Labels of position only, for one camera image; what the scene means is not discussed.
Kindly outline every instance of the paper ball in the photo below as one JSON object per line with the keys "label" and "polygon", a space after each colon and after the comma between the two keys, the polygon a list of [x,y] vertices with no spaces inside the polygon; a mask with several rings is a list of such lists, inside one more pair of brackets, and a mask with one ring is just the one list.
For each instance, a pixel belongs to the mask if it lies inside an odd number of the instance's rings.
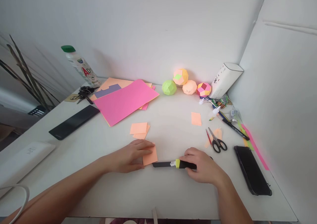
{"label": "paper ball", "polygon": [[174,82],[177,85],[184,85],[188,81],[188,73],[185,69],[178,69],[174,72]]}
{"label": "paper ball", "polygon": [[193,94],[196,92],[197,84],[193,80],[188,80],[186,84],[183,85],[183,91],[186,94]]}
{"label": "paper ball", "polygon": [[197,94],[200,97],[207,97],[211,92],[211,86],[207,83],[201,83],[197,86]]}
{"label": "paper ball", "polygon": [[176,92],[177,87],[173,80],[166,80],[162,85],[162,90],[166,95],[173,95]]}

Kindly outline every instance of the black phone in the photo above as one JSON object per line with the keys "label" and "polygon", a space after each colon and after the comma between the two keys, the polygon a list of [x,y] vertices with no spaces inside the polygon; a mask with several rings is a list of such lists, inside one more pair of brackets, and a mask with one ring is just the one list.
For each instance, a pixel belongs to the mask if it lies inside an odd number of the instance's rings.
{"label": "black phone", "polygon": [[251,149],[246,146],[235,146],[234,151],[237,155],[250,192],[253,195],[272,196],[272,191],[270,190]]}
{"label": "black phone", "polygon": [[57,127],[50,130],[49,133],[57,140],[63,140],[99,112],[100,111],[97,108],[89,105],[74,116],[68,118],[63,123],[59,124]]}

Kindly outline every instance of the glue bottle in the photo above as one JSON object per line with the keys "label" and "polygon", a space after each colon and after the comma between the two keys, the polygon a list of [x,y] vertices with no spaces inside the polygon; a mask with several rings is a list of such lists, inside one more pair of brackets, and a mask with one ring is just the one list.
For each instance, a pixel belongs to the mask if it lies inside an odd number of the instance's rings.
{"label": "glue bottle", "polygon": [[208,114],[208,117],[210,117],[210,121],[212,121],[216,116],[217,114],[219,113],[219,109],[221,108],[221,106],[215,108],[214,110],[212,110],[209,114]]}
{"label": "glue bottle", "polygon": [[86,80],[91,87],[98,87],[101,85],[100,80],[92,68],[88,65],[84,58],[76,53],[76,50],[72,46],[62,46],[64,52],[66,52],[67,59],[72,63],[75,70]]}

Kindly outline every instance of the scissor handle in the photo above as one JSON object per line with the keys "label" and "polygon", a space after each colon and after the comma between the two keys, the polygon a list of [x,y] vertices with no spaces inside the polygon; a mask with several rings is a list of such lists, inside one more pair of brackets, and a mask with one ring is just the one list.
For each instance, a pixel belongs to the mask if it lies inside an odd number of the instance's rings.
{"label": "scissor handle", "polygon": [[212,141],[212,148],[214,148],[214,151],[215,151],[216,153],[220,153],[220,151],[221,151],[219,145],[217,144],[217,142],[216,142],[215,140]]}
{"label": "scissor handle", "polygon": [[226,151],[228,149],[226,143],[224,143],[222,140],[217,139],[217,141],[219,142],[219,145],[220,145],[219,150],[220,150],[220,148],[223,149],[224,151]]}

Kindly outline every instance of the white power strip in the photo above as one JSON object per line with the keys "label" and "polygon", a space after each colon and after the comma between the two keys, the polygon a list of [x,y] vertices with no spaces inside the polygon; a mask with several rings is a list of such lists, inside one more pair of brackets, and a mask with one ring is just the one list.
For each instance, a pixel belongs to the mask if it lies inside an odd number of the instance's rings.
{"label": "white power strip", "polygon": [[[36,141],[16,153],[0,166],[0,188],[18,183],[55,147],[52,144]],[[10,188],[0,190],[0,198],[9,190]]]}

